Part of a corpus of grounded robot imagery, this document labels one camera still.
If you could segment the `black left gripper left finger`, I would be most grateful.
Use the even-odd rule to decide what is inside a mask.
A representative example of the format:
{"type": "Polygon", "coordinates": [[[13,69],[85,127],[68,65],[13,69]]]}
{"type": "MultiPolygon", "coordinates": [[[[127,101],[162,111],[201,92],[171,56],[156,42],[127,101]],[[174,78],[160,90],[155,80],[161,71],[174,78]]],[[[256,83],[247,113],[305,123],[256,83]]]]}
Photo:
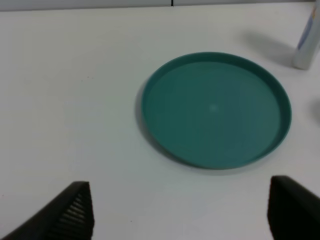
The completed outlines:
{"type": "Polygon", "coordinates": [[[95,218],[88,181],[75,181],[4,240],[90,240],[95,218]]]}

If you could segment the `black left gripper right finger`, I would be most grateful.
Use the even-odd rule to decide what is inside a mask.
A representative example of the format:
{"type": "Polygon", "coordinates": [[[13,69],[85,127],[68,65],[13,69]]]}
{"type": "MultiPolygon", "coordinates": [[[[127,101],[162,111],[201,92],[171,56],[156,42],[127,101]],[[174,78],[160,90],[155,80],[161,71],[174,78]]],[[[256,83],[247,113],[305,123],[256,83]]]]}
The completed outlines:
{"type": "Polygon", "coordinates": [[[288,176],[272,176],[267,220],[274,240],[318,240],[320,198],[288,176]]]}

